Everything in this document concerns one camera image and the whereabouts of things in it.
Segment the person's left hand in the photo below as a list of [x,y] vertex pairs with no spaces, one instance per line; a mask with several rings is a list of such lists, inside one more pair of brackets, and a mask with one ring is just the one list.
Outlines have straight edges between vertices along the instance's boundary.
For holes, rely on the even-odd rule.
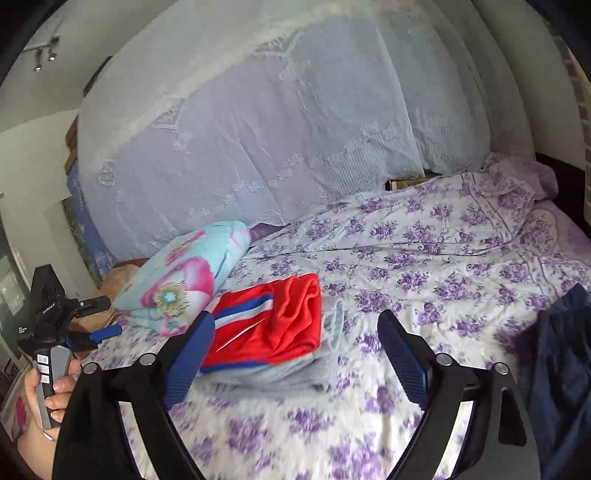
[[[63,421],[65,410],[76,386],[75,377],[78,375],[80,367],[81,362],[76,358],[72,359],[69,363],[68,374],[55,381],[54,395],[43,400],[43,405],[49,408],[50,417],[58,424]],[[24,391],[34,421],[38,427],[42,427],[41,410],[36,393],[39,383],[40,373],[36,368],[31,368],[24,376]]]

